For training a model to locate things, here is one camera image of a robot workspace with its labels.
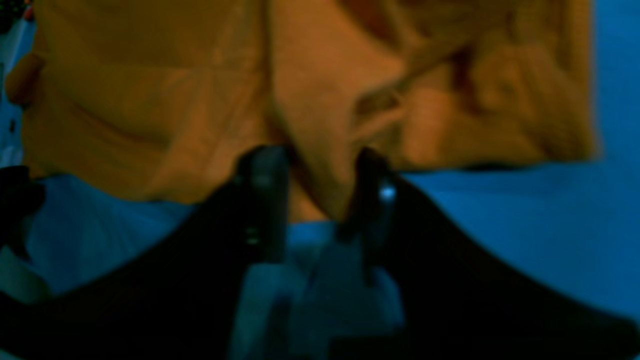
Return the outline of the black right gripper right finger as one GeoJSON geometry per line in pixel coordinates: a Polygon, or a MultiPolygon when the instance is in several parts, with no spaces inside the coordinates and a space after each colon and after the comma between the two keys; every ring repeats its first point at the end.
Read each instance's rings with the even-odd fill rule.
{"type": "Polygon", "coordinates": [[[336,338],[332,360],[631,360],[639,330],[524,275],[480,247],[426,194],[366,148],[347,227],[363,275],[398,285],[405,324],[391,336],[336,338]]]}

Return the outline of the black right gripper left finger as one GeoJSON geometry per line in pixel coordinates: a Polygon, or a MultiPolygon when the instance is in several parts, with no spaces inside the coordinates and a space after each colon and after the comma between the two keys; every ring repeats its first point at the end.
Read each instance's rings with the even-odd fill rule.
{"type": "Polygon", "coordinates": [[[23,360],[223,360],[243,280],[284,259],[288,151],[259,146],[174,232],[51,300],[1,294],[1,349],[23,360]]]}

